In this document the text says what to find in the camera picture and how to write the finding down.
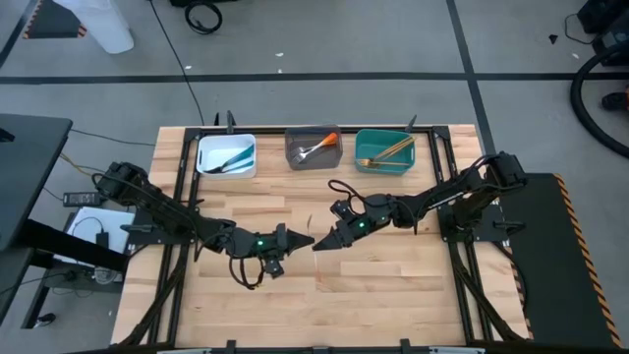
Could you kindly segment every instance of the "electrical wire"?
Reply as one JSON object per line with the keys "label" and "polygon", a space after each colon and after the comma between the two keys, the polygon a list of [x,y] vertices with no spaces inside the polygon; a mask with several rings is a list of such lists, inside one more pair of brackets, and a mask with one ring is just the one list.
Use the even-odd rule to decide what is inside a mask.
{"label": "electrical wire", "polygon": [[72,236],[74,236],[75,235],[75,230],[77,230],[77,227],[79,225],[81,225],[84,221],[87,221],[87,220],[96,220],[96,221],[98,221],[98,224],[100,225],[100,232],[105,232],[105,227],[102,225],[102,222],[97,217],[95,217],[95,216],[88,216],[86,218],[82,218],[81,220],[79,220],[75,224],[75,226],[72,228],[72,231],[70,232],[70,234]]}
{"label": "electrical wire", "polygon": [[[339,184],[339,185],[345,187],[346,190],[338,189],[338,188],[334,187],[333,184]],[[355,197],[358,198],[361,202],[363,202],[368,207],[386,207],[386,206],[388,206],[388,203],[382,203],[382,204],[379,204],[379,205],[375,205],[375,204],[369,203],[365,197],[363,197],[354,188],[352,188],[352,186],[348,185],[347,183],[345,183],[343,181],[329,180],[329,181],[327,181],[327,187],[329,187],[334,192],[346,194],[347,195],[347,202],[349,204],[349,208],[352,211],[352,213],[354,213],[354,214],[357,213],[357,212],[354,211],[354,208],[352,207],[352,199],[355,198]],[[386,197],[387,197],[388,200],[391,199],[391,195],[386,195]],[[411,217],[413,218],[413,231],[417,235],[417,225],[418,225],[419,221],[413,215],[413,211],[411,210],[411,207],[409,205],[407,205],[406,203],[400,201],[399,199],[393,199],[392,202],[397,204],[397,205],[400,205],[400,206],[404,207],[409,212],[409,215],[411,215]]]}
{"label": "electrical wire", "polygon": [[63,273],[56,273],[56,274],[50,274],[50,275],[42,276],[42,277],[39,277],[37,279],[24,281],[24,282],[22,282],[22,283],[20,283],[18,285],[10,286],[10,287],[0,291],[0,296],[3,295],[4,293],[6,293],[7,291],[11,291],[11,290],[13,290],[15,288],[18,288],[18,287],[22,286],[22,285],[29,284],[29,283],[32,283],[32,282],[35,282],[35,281],[38,281],[38,280],[43,280],[43,279],[51,278],[51,277],[54,277],[54,276],[66,275],[66,274],[67,273],[65,273],[65,272],[63,272]]}
{"label": "electrical wire", "polygon": [[148,246],[148,245],[141,245],[141,246],[139,246],[139,247],[138,247],[138,249],[137,249],[135,252],[133,252],[133,253],[131,253],[131,254],[129,255],[129,259],[133,258],[133,257],[134,257],[135,255],[137,255],[137,254],[138,254],[141,250],[145,249],[145,248],[146,248],[146,246]]}
{"label": "electrical wire", "polygon": [[500,253],[502,253],[509,261],[511,261],[511,264],[515,266],[515,269],[518,272],[518,277],[520,278],[520,284],[522,285],[522,297],[524,298],[524,300],[522,301],[522,311],[526,314],[527,305],[529,303],[529,292],[527,291],[527,281],[524,277],[524,272],[520,269],[518,264],[515,262],[513,255],[510,254],[509,251],[507,251],[500,242],[494,241],[491,243],[493,244],[493,246],[495,246],[495,248],[498,249],[498,251],[500,251]]}
{"label": "electrical wire", "polygon": [[[91,182],[94,184],[94,186],[98,184],[96,182],[95,177],[106,178],[106,179],[109,179],[109,180],[112,180],[112,181],[116,181],[118,183],[122,183],[122,184],[126,185],[129,188],[132,188],[132,189],[134,189],[134,190],[136,190],[136,191],[138,191],[138,192],[140,192],[140,193],[142,193],[142,194],[144,194],[146,196],[149,196],[151,199],[153,199],[154,201],[156,201],[156,202],[161,204],[161,200],[159,200],[155,196],[151,195],[150,193],[147,193],[145,190],[143,190],[142,188],[136,186],[135,184],[133,184],[131,182],[125,181],[125,180],[120,179],[120,178],[107,176],[107,175],[102,174],[102,173],[94,173],[94,174],[91,175]],[[175,208],[169,206],[168,204],[163,204],[163,205],[166,206],[167,208],[171,209],[175,213],[179,214],[180,216],[184,217],[188,222],[190,222],[190,224],[192,226],[192,229],[194,231],[194,234],[195,234],[195,262],[196,262],[199,259],[199,254],[200,254],[200,251],[199,251],[199,254],[197,253],[197,251],[198,251],[197,250],[197,243],[199,242],[199,239],[200,239],[199,238],[199,231],[197,230],[197,225],[193,222],[193,220],[188,215],[186,215],[186,214],[176,210]],[[204,241],[202,246],[204,246],[207,243],[207,241],[209,241],[209,240],[210,239]]]}
{"label": "electrical wire", "polygon": [[592,39],[590,41],[585,41],[585,40],[581,40],[579,38],[575,38],[575,37],[571,36],[570,34],[568,34],[568,19],[570,19],[573,16],[577,16],[577,14],[568,15],[568,16],[566,16],[565,19],[563,19],[563,33],[565,34],[565,36],[568,39],[572,39],[572,40],[574,40],[574,41],[576,41],[578,43],[581,43],[581,44],[589,45],[589,44],[594,43],[595,40],[600,38],[600,34],[599,34],[599,35],[595,36],[594,39]]}
{"label": "electrical wire", "polygon": [[95,168],[95,167],[90,167],[90,166],[85,166],[85,165],[77,165],[77,167],[84,168],[84,169],[90,169],[92,171],[96,171],[96,172],[100,172],[100,173],[105,173],[105,171],[101,170],[100,168]]}
{"label": "electrical wire", "polygon": [[[214,26],[213,28],[207,28],[204,25],[202,25],[199,20],[191,16],[191,12],[197,6],[204,6],[216,15],[216,17],[218,18],[218,22],[216,23],[216,26]],[[191,2],[186,7],[185,15],[186,15],[186,23],[188,24],[188,26],[190,26],[190,29],[195,31],[198,34],[212,34],[216,32],[218,29],[220,29],[220,27],[223,25],[223,14],[221,14],[220,10],[218,10],[216,5],[212,4],[208,0],[198,0],[198,1]]]}
{"label": "electrical wire", "polygon": [[59,201],[59,202],[63,202],[63,199],[61,199],[61,198],[57,197],[54,193],[52,193],[52,192],[48,191],[48,189],[47,189],[46,187],[42,187],[42,189],[43,189],[44,191],[46,191],[49,195],[51,195],[51,196],[52,196],[52,198],[56,199],[56,200],[57,200],[57,201]]}
{"label": "electrical wire", "polygon": [[80,167],[79,167],[76,163],[74,163],[74,162],[70,159],[70,157],[68,157],[68,155],[66,155],[65,153],[61,152],[61,154],[59,155],[59,157],[61,157],[61,159],[63,159],[64,161],[66,161],[66,162],[70,163],[70,165],[71,165],[72,167],[74,167],[77,171],[79,171],[79,172],[83,173],[85,176],[88,176],[88,177],[90,177],[90,176],[91,176],[91,174],[90,174],[89,172],[85,172],[85,171],[83,171],[83,170],[82,170],[82,169],[81,169],[81,168],[80,168]]}
{"label": "electrical wire", "polygon": [[57,290],[56,288],[54,288],[54,287],[52,288],[52,293],[55,294],[55,295],[63,296],[63,295],[68,295],[68,294],[75,294],[75,296],[78,297],[79,299],[88,298],[88,297],[90,297],[94,293],[93,290],[87,290],[88,293],[86,295],[81,295],[79,293],[79,289],[77,289],[75,287],[75,283],[74,282],[72,283],[72,290],[69,290],[69,291],[66,291],[66,292],[59,292],[59,291],[56,291],[56,290]]}
{"label": "electrical wire", "polygon": [[161,27],[161,31],[164,32],[164,36],[166,37],[166,40],[168,41],[168,45],[170,45],[170,49],[172,49],[173,54],[175,54],[175,59],[177,59],[177,63],[179,64],[179,68],[181,69],[181,73],[184,76],[184,80],[186,80],[186,85],[188,86],[188,90],[190,91],[190,95],[193,97],[193,100],[195,101],[195,105],[197,106],[197,111],[199,112],[200,123],[202,125],[205,125],[205,119],[203,118],[203,112],[201,112],[201,110],[200,110],[199,101],[197,100],[197,96],[195,95],[195,92],[193,91],[193,87],[190,85],[190,81],[188,80],[188,75],[186,75],[186,70],[184,69],[184,65],[181,63],[181,59],[179,59],[179,55],[177,54],[177,51],[175,50],[175,47],[173,46],[173,43],[170,41],[170,37],[168,36],[168,33],[166,32],[166,29],[164,28],[164,24],[161,23],[161,19],[159,19],[159,15],[157,15],[157,10],[155,10],[155,6],[153,5],[153,1],[152,0],[148,0],[148,3],[150,4],[150,8],[153,10],[153,14],[155,14],[155,18],[157,19],[157,22],[159,23],[159,26]]}
{"label": "electrical wire", "polygon": [[583,125],[588,133],[590,133],[596,140],[598,140],[599,143],[626,158],[629,158],[629,147],[612,137],[610,134],[606,133],[592,118],[592,115],[590,115],[588,109],[583,102],[582,87],[583,81],[586,79],[586,76],[599,63],[621,52],[626,53],[628,51],[629,41],[623,41],[619,44],[610,46],[601,53],[598,53],[597,55],[590,58],[581,67],[581,69],[579,69],[574,77],[574,80],[572,81],[572,85],[570,85],[570,104],[572,105],[572,109],[579,119],[579,122],[581,122],[581,125]]}
{"label": "electrical wire", "polygon": [[104,139],[104,140],[108,140],[108,141],[112,141],[112,142],[116,142],[116,143],[120,143],[120,144],[144,146],[144,147],[154,147],[155,146],[155,144],[149,144],[149,143],[126,142],[126,141],[122,141],[122,140],[119,140],[119,139],[105,137],[105,136],[102,136],[102,135],[99,135],[99,134],[94,134],[94,133],[88,133],[88,132],[80,131],[78,129],[71,129],[70,131],[74,132],[74,133],[87,135],[87,136],[90,136],[90,137],[101,138],[101,139]]}
{"label": "electrical wire", "polygon": [[[234,267],[233,267],[233,262],[234,260],[238,260],[240,261],[240,274],[242,278],[238,278],[238,276],[236,276],[236,273],[234,272]],[[239,283],[240,285],[243,285],[244,287],[246,287],[249,290],[256,290],[256,288],[262,284],[262,281],[264,280],[264,265],[262,264],[262,260],[260,258],[257,259],[259,261],[259,274],[257,275],[257,279],[255,283],[249,283],[249,281],[247,280],[247,275],[245,273],[245,259],[244,258],[236,258],[236,257],[229,257],[229,273],[232,275],[232,278]]]}

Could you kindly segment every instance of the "fork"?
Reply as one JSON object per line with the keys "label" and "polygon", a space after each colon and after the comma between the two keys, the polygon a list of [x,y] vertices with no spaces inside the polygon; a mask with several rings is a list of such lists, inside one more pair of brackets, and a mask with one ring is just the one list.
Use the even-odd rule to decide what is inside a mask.
{"label": "fork", "polygon": [[335,145],[337,140],[338,140],[338,136],[336,135],[336,133],[330,133],[327,137],[325,137],[319,144],[315,145],[314,147],[306,147],[306,148],[302,147],[304,152],[297,153],[295,157],[293,157],[292,162],[302,163],[311,153],[315,152],[319,148]]}
{"label": "fork", "polygon": [[410,163],[405,162],[385,162],[385,161],[372,161],[368,158],[359,158],[356,160],[358,164],[363,167],[368,168],[378,168],[379,165],[388,165],[388,166],[409,166]]}

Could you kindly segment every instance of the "orange striped tape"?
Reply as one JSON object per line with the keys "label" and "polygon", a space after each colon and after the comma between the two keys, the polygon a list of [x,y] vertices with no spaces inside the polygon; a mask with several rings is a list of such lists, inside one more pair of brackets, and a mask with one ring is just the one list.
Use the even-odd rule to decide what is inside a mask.
{"label": "orange striped tape", "polygon": [[[504,248],[509,255],[513,256],[513,250],[511,247]],[[511,263],[511,271],[513,272],[513,279],[515,280],[515,287],[518,290],[518,297],[520,298],[520,306],[522,306],[522,310],[524,310],[524,291],[522,288],[522,282],[520,281],[520,275],[518,274],[518,268]],[[531,330],[531,321],[527,317],[527,314],[524,314],[524,320],[526,320],[527,331],[529,332],[529,339],[533,339],[533,331]]]}
{"label": "orange striped tape", "polygon": [[22,34],[22,38],[24,39],[29,39],[30,27],[32,27],[32,22],[35,21],[35,18],[37,17],[37,14],[39,13],[39,8],[41,7],[41,1],[42,0],[37,1],[37,5],[35,5],[35,9],[32,11],[32,15],[30,16],[29,23],[27,24],[27,29],[24,31],[24,34]]}
{"label": "orange striped tape", "polygon": [[614,324],[613,319],[611,317],[611,311],[609,310],[609,305],[607,304],[607,301],[605,300],[605,296],[602,293],[602,287],[600,286],[599,276],[597,275],[597,271],[594,268],[592,257],[590,257],[588,244],[586,243],[586,239],[583,237],[583,231],[581,229],[581,225],[579,225],[579,221],[577,220],[577,214],[574,211],[574,208],[572,207],[572,202],[570,202],[568,189],[566,188],[566,184],[563,181],[563,178],[559,174],[555,174],[554,177],[557,179],[559,189],[561,190],[561,195],[563,196],[563,201],[566,204],[566,210],[568,211],[568,215],[570,215],[570,222],[572,222],[574,233],[577,235],[577,242],[579,243],[579,247],[581,248],[583,261],[585,262],[586,267],[588,268],[588,272],[590,273],[590,280],[592,281],[592,287],[597,292],[597,297],[599,299],[599,304],[600,304],[600,310],[602,311],[602,315],[605,317],[605,321],[607,322],[607,328],[609,329],[609,335],[611,336],[611,341],[616,346],[622,347],[622,342],[620,341],[618,330],[616,329],[616,325]]}
{"label": "orange striped tape", "polygon": [[86,33],[87,33],[87,27],[84,24],[80,24],[79,31],[77,32],[77,37],[83,38],[86,36]]}

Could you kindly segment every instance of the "plastic bin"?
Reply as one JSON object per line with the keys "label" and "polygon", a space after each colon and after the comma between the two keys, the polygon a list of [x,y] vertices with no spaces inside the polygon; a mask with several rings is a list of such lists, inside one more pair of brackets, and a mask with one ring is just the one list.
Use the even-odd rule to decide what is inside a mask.
{"label": "plastic bin", "polygon": [[[356,159],[373,158],[408,137],[410,137],[410,135],[404,132],[363,129],[356,135]],[[404,174],[404,172],[408,171],[415,164],[415,142],[407,147],[404,147],[401,151],[387,158],[385,161],[404,162],[409,165],[380,165],[378,168],[370,168],[361,166],[356,160],[354,163],[359,171],[365,173],[382,173],[390,175]]]}
{"label": "plastic bin", "polygon": [[[230,169],[224,173],[205,173],[204,171],[218,167],[228,161],[230,158],[242,152],[254,144],[254,154],[252,157],[243,159],[235,163]],[[208,136],[199,141],[199,151],[197,153],[197,171],[202,173],[206,178],[213,180],[226,179],[243,179],[256,176],[257,172],[257,146],[256,137],[251,134],[225,135],[225,136]],[[238,166],[248,165],[253,161],[253,166],[238,168]]]}
{"label": "plastic bin", "polygon": [[113,0],[53,1],[72,11],[107,53],[118,54],[134,47],[129,25]]}
{"label": "plastic bin", "polygon": [[[315,146],[330,133],[336,133],[338,136],[336,145],[319,148],[302,163],[293,161],[297,155],[297,148]],[[342,139],[341,129],[335,125],[288,128],[285,133],[286,160],[290,167],[296,171],[336,168],[341,161],[341,156],[343,156]]]}

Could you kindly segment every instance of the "utensil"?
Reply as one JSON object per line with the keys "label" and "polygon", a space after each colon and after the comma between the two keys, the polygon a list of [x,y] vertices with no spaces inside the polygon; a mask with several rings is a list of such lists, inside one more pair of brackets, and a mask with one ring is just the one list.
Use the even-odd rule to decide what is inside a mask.
{"label": "utensil", "polygon": [[415,137],[408,137],[405,138],[403,140],[401,140],[400,142],[392,145],[391,147],[387,148],[385,151],[377,154],[376,156],[374,156],[372,158],[372,161],[376,161],[376,160],[380,160],[380,159],[387,159],[389,157],[391,157],[392,155],[398,153],[399,151],[402,150],[402,148],[405,148],[407,146],[409,146],[410,144],[412,144],[415,141]]}
{"label": "utensil", "polygon": [[358,164],[368,168],[378,168],[379,165],[389,165],[389,166],[410,166],[410,163],[406,162],[385,162],[385,161],[373,161],[369,158],[359,158],[356,160]]}
{"label": "utensil", "polygon": [[293,150],[293,154],[298,154],[298,153],[304,153],[304,152],[308,152],[310,150],[312,150],[314,147],[316,146],[311,146],[311,147],[297,147]]}
{"label": "utensil", "polygon": [[305,152],[298,152],[295,157],[293,157],[293,163],[302,163],[304,160],[313,152],[318,150],[319,148],[335,145],[338,140],[338,136],[336,133],[330,133],[327,137],[325,137],[319,144],[314,147],[306,147]]}
{"label": "utensil", "polygon": [[[241,160],[244,160],[246,158],[249,158],[254,151],[256,150],[255,145],[251,144],[249,147],[245,148],[244,150],[242,150],[241,152],[239,152],[238,154],[236,154],[234,157],[228,159],[227,161],[225,161],[225,163],[223,163],[222,165],[218,166],[218,167],[214,167],[210,170],[206,170],[203,171],[205,173],[209,173],[209,174],[216,174],[216,173],[225,173],[228,172],[229,170],[233,169],[233,168],[227,168],[230,165],[233,165]],[[238,166],[236,168],[242,168],[242,167],[248,167],[248,166],[253,166],[254,162],[248,162],[244,165]]]}

